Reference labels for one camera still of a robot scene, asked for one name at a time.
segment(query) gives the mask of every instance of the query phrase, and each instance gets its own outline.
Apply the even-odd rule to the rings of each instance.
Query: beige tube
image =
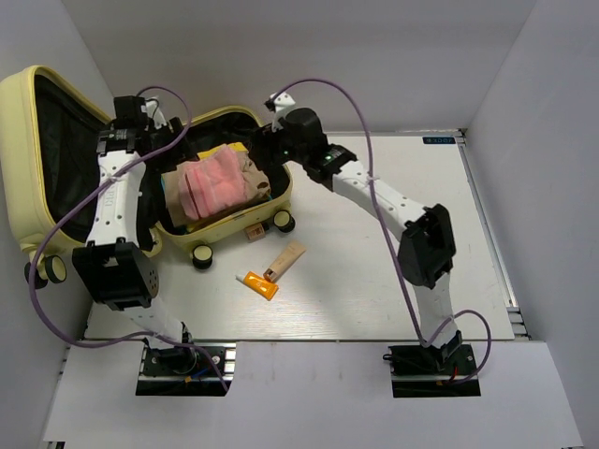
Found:
[[[276,282],[283,273],[291,267],[302,254],[306,252],[306,247],[297,240],[291,240],[282,253],[270,264],[270,267],[264,272],[264,279]]]

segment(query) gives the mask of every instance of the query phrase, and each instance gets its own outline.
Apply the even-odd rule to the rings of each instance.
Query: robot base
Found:
[[[458,383],[476,369],[472,346],[462,344],[439,369],[427,349],[417,344],[390,346],[383,359],[391,363],[393,398],[480,396],[478,379]]]

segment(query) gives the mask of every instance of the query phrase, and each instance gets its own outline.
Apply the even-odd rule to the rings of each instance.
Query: white tabletop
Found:
[[[363,137],[330,141],[367,165]],[[373,138],[375,174],[422,204],[449,209],[458,253],[451,273],[454,311],[480,311],[497,340],[513,339],[502,286],[489,253],[456,145],[424,145],[418,137]],[[249,243],[243,233],[213,244],[214,263],[200,273],[169,242],[155,262],[160,292],[199,340],[415,340],[378,223],[348,200],[310,181],[291,165],[296,229],[272,230]],[[307,252],[279,281],[271,302],[235,281],[238,271],[262,273],[291,239]],[[458,325],[467,340],[485,338],[476,318]],[[138,330],[95,304],[86,337],[105,339]]]

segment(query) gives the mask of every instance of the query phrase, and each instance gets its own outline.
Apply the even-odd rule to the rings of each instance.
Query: orange tube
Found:
[[[274,294],[279,290],[279,286],[276,283],[268,282],[266,279],[261,278],[254,272],[250,271],[246,275],[238,274],[235,276],[239,282],[247,285],[256,293],[265,297],[268,301],[274,297]]]

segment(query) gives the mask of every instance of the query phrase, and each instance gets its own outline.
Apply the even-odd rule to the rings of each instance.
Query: tube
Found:
[[[305,252],[305,246],[297,240],[291,240],[283,252],[279,254],[276,260],[264,272],[264,278],[267,281],[276,282]]]
[[[238,274],[235,276],[235,279],[250,287],[268,301],[270,301],[272,297],[274,297],[274,294],[279,290],[279,286],[276,283],[268,282],[266,279],[261,278],[252,271],[247,274]]]

